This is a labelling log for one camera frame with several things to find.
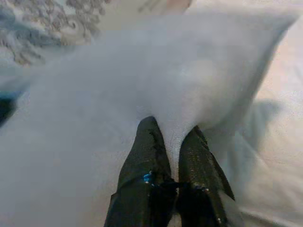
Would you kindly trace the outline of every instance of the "white pillow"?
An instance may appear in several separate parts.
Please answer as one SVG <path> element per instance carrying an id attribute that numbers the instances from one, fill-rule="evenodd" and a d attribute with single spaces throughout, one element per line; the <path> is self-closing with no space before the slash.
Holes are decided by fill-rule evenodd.
<path id="1" fill-rule="evenodd" d="M 44 67 L 0 69 L 40 76 L 0 131 L 0 214 L 15 227 L 102 226 L 138 121 L 148 115 L 178 179 L 183 138 L 196 124 L 211 149 L 232 137 L 295 18 L 218 10 L 169 16 Z"/>

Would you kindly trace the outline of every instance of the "dark object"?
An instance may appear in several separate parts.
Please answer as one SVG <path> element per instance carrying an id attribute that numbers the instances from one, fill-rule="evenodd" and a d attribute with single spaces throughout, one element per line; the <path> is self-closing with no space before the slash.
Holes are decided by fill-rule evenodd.
<path id="1" fill-rule="evenodd" d="M 0 98 L 0 126 L 12 115 L 15 109 L 15 102 L 13 99 Z"/>
<path id="2" fill-rule="evenodd" d="M 164 141 L 153 117 L 142 120 L 121 169 L 105 227 L 166 227 L 176 198 Z"/>
<path id="3" fill-rule="evenodd" d="M 210 153 L 196 126 L 184 139 L 179 159 L 179 180 L 188 184 L 180 189 L 177 210 L 182 227 L 226 227 L 228 220 L 219 191 L 234 200 L 228 181 Z"/>

